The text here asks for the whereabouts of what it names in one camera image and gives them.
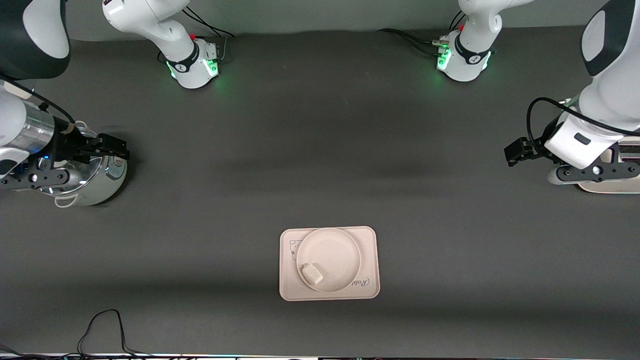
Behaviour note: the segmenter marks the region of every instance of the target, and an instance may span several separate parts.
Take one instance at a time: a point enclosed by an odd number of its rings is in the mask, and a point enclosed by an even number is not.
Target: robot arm
[[[622,130],[640,127],[640,2],[609,1],[587,25],[582,57],[593,82],[579,96],[583,115]],[[588,167],[623,135],[563,114],[545,147],[578,169]]]
[[[63,109],[17,82],[54,78],[67,68],[65,0],[0,1],[0,31],[0,188],[73,186],[70,172],[56,163],[73,161],[78,169],[102,156],[126,160],[124,141],[105,134],[86,136]],[[46,104],[30,103],[31,94]],[[47,112],[49,104],[68,121]]]
[[[458,0],[460,10],[468,15],[463,29],[440,38],[449,43],[446,57],[437,69],[456,81],[472,81],[486,68],[491,46],[502,30],[499,13],[534,0]]]
[[[584,30],[582,57],[592,83],[571,101],[571,111],[564,108],[557,123],[547,127],[551,131],[539,139],[520,138],[505,148],[509,166],[542,156],[552,158],[561,164],[549,175],[555,184],[637,177],[638,167],[623,161],[618,143],[625,135],[640,135],[636,132],[640,127],[640,1],[605,4]],[[640,150],[625,147],[626,152]]]
[[[218,75],[215,44],[192,39],[170,16],[189,0],[104,0],[102,12],[117,30],[151,40],[167,59],[172,76],[185,88],[200,88]]]

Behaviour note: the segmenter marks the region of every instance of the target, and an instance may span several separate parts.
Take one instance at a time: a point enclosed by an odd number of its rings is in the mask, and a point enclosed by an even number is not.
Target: black cable
[[[218,32],[217,32],[217,31],[216,31],[212,26],[210,26],[210,25],[206,24],[204,21],[200,21],[200,20],[198,20],[198,19],[194,18],[194,17],[193,17],[193,15],[191,15],[190,13],[188,13],[188,12],[186,12],[186,11],[184,11],[184,10],[183,10],[182,12],[183,12],[185,15],[187,15],[188,17],[192,18],[195,22],[197,22],[197,23],[199,23],[199,24],[202,24],[202,25],[204,25],[204,26],[207,26],[207,27],[208,27],[209,29],[211,29],[214,33],[216,33],[216,35],[218,35],[219,37],[220,37],[220,36],[222,36],[222,35],[220,35],[220,33],[218,33]]]
[[[461,13],[462,13],[462,10],[458,11],[456,16],[453,17],[453,19],[451,20],[451,23],[449,24],[449,30],[453,29],[453,23],[456,22],[456,19],[460,16]]]
[[[0,350],[4,351],[4,352],[8,352],[11,353],[13,355],[16,355],[17,357],[11,357],[11,359],[15,360],[15,359],[20,359],[20,360],[28,360],[28,359],[33,359],[33,360],[55,360],[55,359],[63,359],[67,356],[71,356],[74,355],[74,353],[69,353],[69,354],[65,354],[62,356],[47,356],[47,355],[40,355],[40,354],[21,354],[20,352],[15,351],[14,349],[6,346],[6,345],[2,345],[0,344]]]
[[[87,337],[87,335],[89,335],[89,332],[91,332],[91,326],[93,325],[93,321],[98,316],[100,316],[100,315],[102,315],[104,313],[108,313],[110,311],[113,311],[118,316],[118,324],[120,325],[120,347],[122,348],[122,351],[124,351],[127,354],[132,355],[134,357],[137,357],[137,355],[135,353],[149,355],[146,352],[135,350],[135,349],[132,349],[132,348],[127,346],[127,340],[126,340],[126,337],[124,335],[124,327],[122,326],[122,317],[120,317],[120,312],[118,310],[116,310],[116,309],[107,309],[107,310],[101,311],[101,312],[99,312],[99,313],[97,313],[96,315],[93,316],[93,318],[89,322],[89,325],[87,325],[87,327],[86,327],[86,331],[84,332],[84,335],[82,335],[82,338],[80,338],[80,340],[78,341],[78,344],[76,345],[77,353],[78,354],[84,354],[83,351],[82,351],[82,345],[84,343],[84,339]]]
[[[384,33],[393,33],[393,34],[397,34],[399,35],[401,38],[403,38],[405,41],[407,41],[411,46],[413,46],[414,48],[416,48],[418,51],[420,51],[422,54],[426,54],[429,56],[432,56],[433,53],[424,50],[423,48],[419,47],[418,44],[416,44],[415,42],[418,42],[420,44],[429,44],[431,45],[430,41],[421,39],[421,38],[417,38],[405,31],[402,30],[398,30],[398,29],[390,29],[390,28],[385,28],[385,29],[380,29],[378,31],[382,31]]]
[[[2,360],[122,360],[122,359],[160,359],[166,360],[166,357],[162,356],[131,356],[131,355],[112,355],[112,356],[97,356],[87,354],[69,353],[58,356],[47,356],[42,354],[19,354],[17,356],[0,356]]]
[[[191,11],[191,13],[193,13],[193,15],[191,15],[191,14],[190,14],[190,13],[188,13],[187,11],[183,10],[182,12],[183,12],[185,15],[187,15],[188,17],[192,18],[194,21],[196,21],[196,22],[198,22],[198,23],[200,23],[200,24],[202,24],[202,25],[204,25],[204,26],[207,26],[209,29],[211,29],[211,31],[215,32],[219,37],[221,37],[221,36],[222,36],[222,35],[220,35],[220,33],[218,33],[219,31],[220,31],[220,32],[223,32],[223,33],[226,33],[226,34],[228,34],[228,35],[229,35],[229,36],[231,36],[231,37],[236,37],[235,35],[233,35],[232,33],[228,32],[227,30],[223,30],[223,29],[220,29],[220,28],[216,28],[215,26],[210,25],[208,22],[204,21],[204,19],[203,19],[203,18],[201,18],[201,17],[200,17],[200,16],[199,16],[195,11],[193,11],[190,7],[188,7],[188,6],[187,6],[186,8],[187,8],[187,10]]]
[[[26,92],[28,92],[29,94],[31,94],[31,95],[33,95],[33,96],[37,97],[38,99],[40,99],[40,100],[42,100],[42,101],[46,102],[47,104],[51,105],[54,109],[56,109],[56,110],[60,111],[60,113],[62,113],[62,115],[64,115],[64,116],[67,118],[67,120],[69,120],[69,122],[70,122],[70,123],[72,123],[72,124],[73,124],[73,123],[75,123],[75,122],[76,122],[76,121],[74,120],[74,118],[73,118],[73,117],[71,117],[71,114],[69,114],[68,112],[66,112],[63,108],[59,107],[55,102],[53,102],[53,101],[51,101],[51,100],[47,99],[46,97],[44,97],[44,96],[42,96],[42,95],[38,94],[37,92],[35,92],[35,91],[33,91],[33,90],[30,90],[30,89],[28,89],[28,88],[26,88],[26,87],[24,87],[24,86],[22,86],[22,85],[18,84],[16,81],[12,80],[12,79],[11,79],[11,78],[9,78],[7,75],[5,75],[5,74],[3,74],[3,73],[1,73],[1,72],[0,72],[0,79],[1,79],[1,80],[6,81],[7,83],[9,83],[9,84],[11,84],[11,85],[13,85],[13,86],[15,86],[15,87],[17,87],[18,89],[20,89],[20,90],[22,90],[22,91],[26,91]]]
[[[384,28],[384,29],[380,29],[380,30],[378,30],[378,31],[382,31],[382,32],[385,32],[385,33],[394,33],[394,34],[398,34],[398,35],[400,35],[401,37],[407,37],[407,38],[410,38],[411,40],[413,40],[413,41],[415,41],[415,42],[419,42],[419,43],[421,43],[421,44],[429,44],[429,45],[431,45],[431,41],[430,41],[430,40],[424,40],[424,39],[421,39],[421,38],[419,38],[419,37],[415,37],[415,36],[413,36],[413,35],[411,35],[411,34],[407,33],[406,31],[402,31],[402,30],[398,30],[398,29],[392,29],[392,28]]]
[[[531,141],[531,143],[533,144],[533,147],[536,149],[536,151],[538,152],[538,154],[542,154],[544,157],[548,158],[548,159],[553,159],[552,157],[550,157],[545,151],[542,151],[542,149],[540,148],[540,146],[538,145],[538,143],[536,142],[536,139],[533,137],[533,132],[531,131],[531,113],[533,111],[533,108],[535,107],[536,104],[538,104],[539,102],[544,101],[544,102],[548,102],[549,104],[555,106],[556,108],[559,108],[561,110],[564,110],[566,112],[568,112],[569,114],[585,121],[588,122],[591,125],[597,126],[597,127],[601,127],[602,129],[605,130],[609,130],[612,131],[614,133],[619,133],[622,135],[628,135],[628,136],[640,136],[640,131],[629,131],[629,130],[624,130],[624,129],[620,129],[618,127],[614,127],[614,126],[610,126],[607,124],[603,124],[597,120],[593,120],[590,117],[587,117],[565,105],[562,105],[561,103],[550,99],[548,97],[539,97],[535,100],[533,100],[530,105],[529,108],[527,109],[527,136],[529,137],[529,140]]]
[[[193,15],[196,15],[196,17],[198,17],[198,19],[200,19],[206,26],[209,26],[212,30],[218,30],[218,31],[222,31],[223,33],[228,34],[231,37],[236,37],[235,35],[231,34],[230,32],[226,31],[226,30],[222,30],[220,28],[216,28],[215,26],[209,25],[206,21],[204,21],[195,11],[193,11],[190,7],[187,6],[187,9],[189,11],[191,11],[191,13],[193,13]]]
[[[457,23],[453,26],[453,28],[451,28],[451,29],[453,30],[453,29],[457,28],[457,27],[458,27],[458,25],[460,24],[460,22],[465,18],[465,16],[466,16],[466,15],[464,15],[463,17],[461,17],[461,18],[458,20],[458,22],[457,22]]]

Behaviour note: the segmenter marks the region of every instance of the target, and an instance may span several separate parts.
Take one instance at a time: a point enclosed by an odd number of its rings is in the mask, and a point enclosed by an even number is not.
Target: silver pot
[[[77,121],[76,126],[85,136],[97,136],[84,122]],[[127,175],[127,161],[115,156],[92,156],[89,164],[61,161],[54,163],[54,168],[68,170],[69,182],[63,186],[41,188],[40,191],[53,196],[59,208],[99,204],[120,188]]]

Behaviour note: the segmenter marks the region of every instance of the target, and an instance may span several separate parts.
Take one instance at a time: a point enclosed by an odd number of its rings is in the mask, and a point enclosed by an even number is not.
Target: green led light
[[[489,58],[491,57],[491,51],[489,51],[489,55],[486,56],[486,60],[484,61],[484,65],[482,65],[482,69],[486,69],[487,65],[489,65]]]
[[[215,61],[202,59],[202,63],[204,67],[207,68],[207,72],[211,77],[218,75],[218,68],[216,67]]]
[[[449,60],[451,59],[451,50],[447,49],[447,52],[444,53],[443,55],[444,55],[444,60],[438,61],[438,68],[440,68],[440,70],[445,70],[447,68],[447,65],[449,64]]]
[[[175,79],[175,74],[173,73],[173,69],[171,68],[171,65],[169,65],[169,62],[166,62],[166,66],[169,68],[169,71],[171,72],[171,77]]]

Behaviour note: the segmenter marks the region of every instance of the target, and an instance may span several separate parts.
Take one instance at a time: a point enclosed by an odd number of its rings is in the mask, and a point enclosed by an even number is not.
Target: gray wall
[[[537,0],[503,12],[507,27],[584,25],[607,0]],[[113,29],[99,0],[70,0],[67,25],[76,40],[136,38]],[[446,28],[459,10],[455,0],[192,0],[191,7],[210,24],[242,33],[367,31]],[[183,14],[175,18],[189,32],[210,34]]]

